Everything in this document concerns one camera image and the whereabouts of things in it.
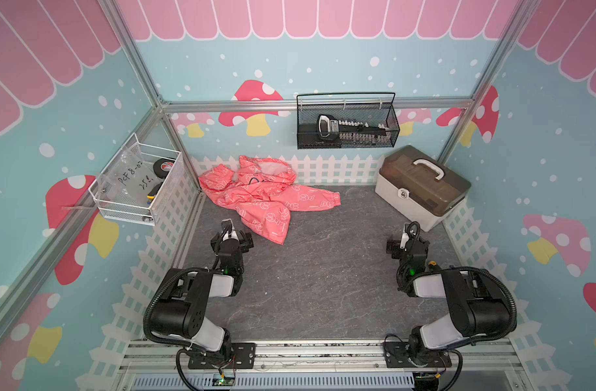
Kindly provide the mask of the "pink child rain jacket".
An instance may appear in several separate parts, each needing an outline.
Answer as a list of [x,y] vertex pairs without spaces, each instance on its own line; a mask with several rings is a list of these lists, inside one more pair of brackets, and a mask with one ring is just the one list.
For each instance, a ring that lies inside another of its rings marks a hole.
[[285,161],[239,157],[239,169],[216,166],[199,177],[206,196],[217,206],[234,210],[257,235],[283,245],[293,212],[333,210],[341,205],[338,192],[296,183],[297,174]]

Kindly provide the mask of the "clear plastic labelled bag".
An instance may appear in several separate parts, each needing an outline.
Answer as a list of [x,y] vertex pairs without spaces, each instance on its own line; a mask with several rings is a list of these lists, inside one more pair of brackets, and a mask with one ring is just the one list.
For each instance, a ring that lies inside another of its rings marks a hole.
[[97,178],[97,198],[125,205],[147,206],[147,194],[157,177],[138,144],[122,148],[112,163]]

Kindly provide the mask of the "yellow black tool in basket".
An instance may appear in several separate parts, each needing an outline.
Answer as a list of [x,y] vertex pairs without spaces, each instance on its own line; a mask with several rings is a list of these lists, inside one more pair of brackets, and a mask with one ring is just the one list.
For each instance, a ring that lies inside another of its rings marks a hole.
[[154,186],[151,191],[147,194],[147,200],[148,200],[148,204],[151,204],[153,202],[153,200],[156,198],[156,196],[159,193],[159,190],[162,187],[162,182],[158,183],[156,186]]

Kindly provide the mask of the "socket wrench set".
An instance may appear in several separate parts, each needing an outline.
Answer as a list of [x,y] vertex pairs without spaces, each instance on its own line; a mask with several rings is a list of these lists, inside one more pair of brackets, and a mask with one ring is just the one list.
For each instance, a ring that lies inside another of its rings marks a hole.
[[317,137],[323,142],[361,144],[371,147],[386,146],[391,142],[388,128],[382,124],[371,127],[367,122],[352,122],[320,115],[316,126]]

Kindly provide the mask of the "white brown storage toolbox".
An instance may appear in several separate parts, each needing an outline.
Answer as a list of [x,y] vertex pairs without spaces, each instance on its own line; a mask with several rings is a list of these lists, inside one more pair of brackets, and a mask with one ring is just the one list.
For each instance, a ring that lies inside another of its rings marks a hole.
[[431,231],[465,199],[472,184],[408,145],[387,156],[375,192],[409,221]]

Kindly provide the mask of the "black tape roll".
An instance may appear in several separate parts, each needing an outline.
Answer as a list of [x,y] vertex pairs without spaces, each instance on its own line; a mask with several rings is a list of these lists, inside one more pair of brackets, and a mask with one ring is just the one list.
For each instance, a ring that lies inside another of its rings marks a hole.
[[158,159],[153,164],[154,174],[159,179],[164,180],[170,174],[172,168],[174,167],[174,164],[175,164],[175,161],[172,159],[166,159],[166,158]]

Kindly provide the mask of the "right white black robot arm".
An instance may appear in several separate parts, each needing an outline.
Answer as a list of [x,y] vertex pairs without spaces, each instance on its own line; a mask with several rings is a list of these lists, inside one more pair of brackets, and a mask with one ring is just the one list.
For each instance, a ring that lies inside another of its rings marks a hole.
[[408,297],[443,298],[448,313],[411,331],[404,350],[390,353],[418,368],[446,363],[450,351],[500,340],[516,330],[517,306],[511,291],[485,269],[442,268],[428,260],[430,242],[421,226],[405,224],[400,239],[387,241],[387,254],[399,261],[397,289]]

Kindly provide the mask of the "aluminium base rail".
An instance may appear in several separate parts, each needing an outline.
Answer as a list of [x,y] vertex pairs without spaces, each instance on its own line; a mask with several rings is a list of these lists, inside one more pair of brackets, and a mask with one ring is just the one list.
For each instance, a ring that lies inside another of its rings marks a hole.
[[198,390],[531,390],[509,340],[467,346],[434,364],[414,366],[402,344],[386,339],[249,340],[222,370],[206,362],[182,369]]

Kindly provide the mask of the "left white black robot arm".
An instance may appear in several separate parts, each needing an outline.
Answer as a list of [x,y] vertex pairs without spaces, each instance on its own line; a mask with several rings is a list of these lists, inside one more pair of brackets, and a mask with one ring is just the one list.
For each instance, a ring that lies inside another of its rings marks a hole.
[[160,283],[143,316],[147,340],[178,345],[185,353],[215,368],[224,368],[235,353],[230,332],[206,316],[215,297],[234,297],[243,282],[243,255],[254,247],[252,235],[238,231],[230,219],[210,241],[215,262],[210,268],[172,268]]

